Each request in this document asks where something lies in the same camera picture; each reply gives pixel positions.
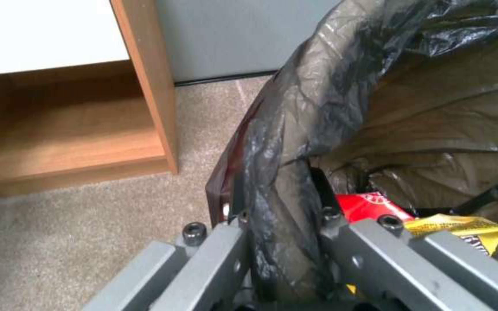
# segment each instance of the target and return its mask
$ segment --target red wrapper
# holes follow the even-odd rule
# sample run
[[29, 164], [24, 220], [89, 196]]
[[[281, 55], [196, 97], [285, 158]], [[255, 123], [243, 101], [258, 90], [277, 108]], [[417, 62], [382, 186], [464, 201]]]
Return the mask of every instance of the red wrapper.
[[414, 220], [414, 217], [379, 192], [338, 194], [336, 198], [349, 223], [366, 218], [377, 220], [381, 215], [397, 216], [403, 222]]

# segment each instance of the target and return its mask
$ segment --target floor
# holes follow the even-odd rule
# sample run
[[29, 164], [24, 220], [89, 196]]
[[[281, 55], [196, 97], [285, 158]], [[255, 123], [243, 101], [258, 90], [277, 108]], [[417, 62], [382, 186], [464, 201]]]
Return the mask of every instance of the floor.
[[178, 87], [180, 175], [0, 199], [0, 310], [78, 310], [151, 240], [209, 224], [205, 183], [269, 77]]

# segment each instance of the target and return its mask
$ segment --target white shelf surface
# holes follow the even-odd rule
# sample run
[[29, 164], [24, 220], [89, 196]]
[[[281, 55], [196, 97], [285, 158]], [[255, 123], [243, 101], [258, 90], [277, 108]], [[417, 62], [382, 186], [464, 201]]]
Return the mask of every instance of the white shelf surface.
[[109, 0], [0, 0], [0, 73], [129, 58]]

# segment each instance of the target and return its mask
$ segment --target gray wall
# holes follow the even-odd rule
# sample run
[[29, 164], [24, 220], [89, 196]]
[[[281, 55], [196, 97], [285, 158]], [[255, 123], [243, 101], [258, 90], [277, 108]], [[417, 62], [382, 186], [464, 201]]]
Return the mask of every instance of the gray wall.
[[156, 0], [175, 81], [275, 70], [339, 0]]

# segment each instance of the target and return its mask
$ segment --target black garbage bag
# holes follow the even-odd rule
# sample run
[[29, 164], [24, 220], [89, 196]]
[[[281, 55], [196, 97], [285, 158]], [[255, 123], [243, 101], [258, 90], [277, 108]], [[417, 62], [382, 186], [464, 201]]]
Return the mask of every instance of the black garbage bag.
[[247, 211], [263, 300], [331, 295], [310, 163], [415, 215], [496, 187], [498, 0], [344, 0], [266, 83], [206, 186], [213, 224]]

